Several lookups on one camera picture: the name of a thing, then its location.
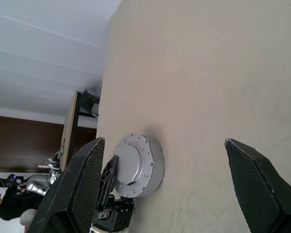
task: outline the white ceiling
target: white ceiling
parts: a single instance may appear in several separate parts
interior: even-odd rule
[[[65,115],[100,93],[108,23],[121,0],[0,0],[0,107]]]

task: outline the brown wooden door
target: brown wooden door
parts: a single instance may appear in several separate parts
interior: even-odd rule
[[[0,116],[0,172],[41,172],[38,164],[60,148],[63,125]],[[78,127],[75,149],[94,140],[95,129]]]

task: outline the person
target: person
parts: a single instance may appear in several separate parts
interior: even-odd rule
[[[28,209],[39,208],[43,196],[23,190],[17,195],[17,188],[8,188],[3,198],[0,194],[0,218],[9,221],[13,218],[20,217]]]

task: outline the white table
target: white table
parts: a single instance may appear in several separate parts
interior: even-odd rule
[[[291,184],[291,0],[125,0],[113,17],[97,135],[104,163],[128,133],[157,138],[165,178],[133,233],[249,232],[224,141]]]

